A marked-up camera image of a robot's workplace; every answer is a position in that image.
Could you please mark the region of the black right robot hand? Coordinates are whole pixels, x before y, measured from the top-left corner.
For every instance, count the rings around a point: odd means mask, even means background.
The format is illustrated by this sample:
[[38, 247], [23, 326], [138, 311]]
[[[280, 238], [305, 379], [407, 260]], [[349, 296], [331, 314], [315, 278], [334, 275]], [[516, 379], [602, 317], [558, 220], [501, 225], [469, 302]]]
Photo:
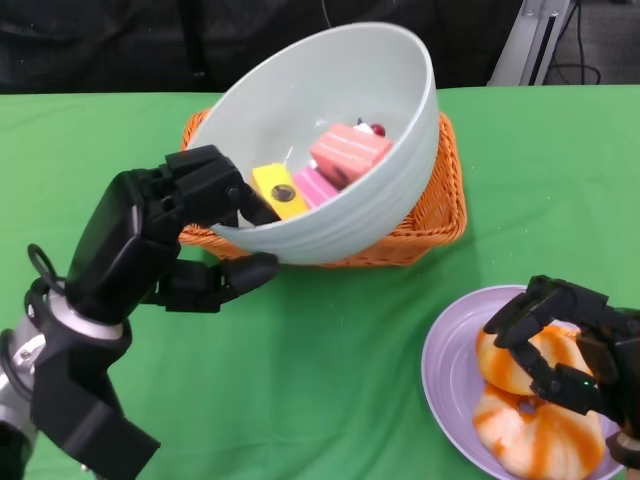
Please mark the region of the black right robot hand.
[[[577, 346], [591, 376], [550, 366], [531, 339], [553, 321], [579, 328]], [[619, 425], [606, 439], [611, 457], [639, 471], [639, 312], [614, 308], [604, 294], [548, 276], [533, 276], [483, 327], [532, 378], [539, 398], [578, 414], [597, 412]]]

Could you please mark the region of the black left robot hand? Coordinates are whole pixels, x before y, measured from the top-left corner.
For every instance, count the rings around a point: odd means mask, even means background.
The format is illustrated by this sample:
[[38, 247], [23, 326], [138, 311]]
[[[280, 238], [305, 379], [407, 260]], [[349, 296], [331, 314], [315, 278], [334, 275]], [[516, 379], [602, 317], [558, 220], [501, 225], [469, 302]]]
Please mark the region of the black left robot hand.
[[119, 173], [92, 214], [65, 280], [82, 316], [116, 324], [140, 304], [168, 311], [216, 313], [222, 304], [272, 280], [273, 254], [254, 253], [213, 266], [179, 257], [191, 225], [254, 225], [275, 213], [232, 161], [209, 145], [170, 154], [154, 169]]

